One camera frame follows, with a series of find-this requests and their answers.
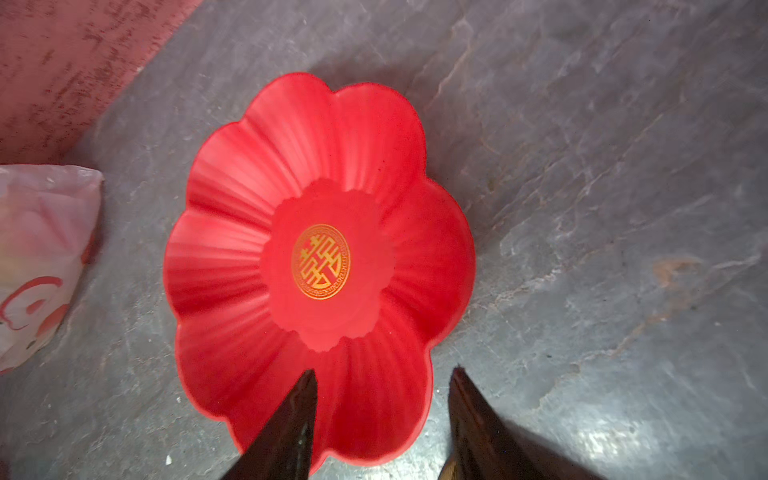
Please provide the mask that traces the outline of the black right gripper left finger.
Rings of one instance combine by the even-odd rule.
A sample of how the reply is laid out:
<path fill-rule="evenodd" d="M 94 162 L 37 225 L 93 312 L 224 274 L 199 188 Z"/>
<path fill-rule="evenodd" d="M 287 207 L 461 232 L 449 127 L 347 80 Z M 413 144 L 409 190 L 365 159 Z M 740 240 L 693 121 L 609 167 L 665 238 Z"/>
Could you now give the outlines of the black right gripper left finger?
<path fill-rule="evenodd" d="M 308 479 L 317 401 L 316 373 L 308 369 L 221 479 Z"/>

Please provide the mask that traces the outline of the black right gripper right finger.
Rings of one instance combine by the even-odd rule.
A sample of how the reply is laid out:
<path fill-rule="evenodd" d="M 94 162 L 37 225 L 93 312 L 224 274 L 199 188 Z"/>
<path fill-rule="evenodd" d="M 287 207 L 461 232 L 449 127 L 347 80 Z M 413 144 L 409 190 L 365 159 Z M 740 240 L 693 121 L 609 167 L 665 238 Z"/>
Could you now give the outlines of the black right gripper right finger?
<path fill-rule="evenodd" d="M 451 374 L 448 407 L 452 452 L 440 480 L 545 477 L 460 366 Z"/>

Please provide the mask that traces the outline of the pink plastic bag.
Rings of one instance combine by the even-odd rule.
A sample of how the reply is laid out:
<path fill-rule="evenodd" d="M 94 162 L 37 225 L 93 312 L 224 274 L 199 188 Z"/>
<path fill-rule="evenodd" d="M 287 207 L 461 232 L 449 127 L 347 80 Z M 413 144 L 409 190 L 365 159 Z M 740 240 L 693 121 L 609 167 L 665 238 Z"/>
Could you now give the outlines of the pink plastic bag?
<path fill-rule="evenodd" d="M 1 371 L 46 346 L 90 255 L 101 172 L 74 165 L 1 168 Z"/>

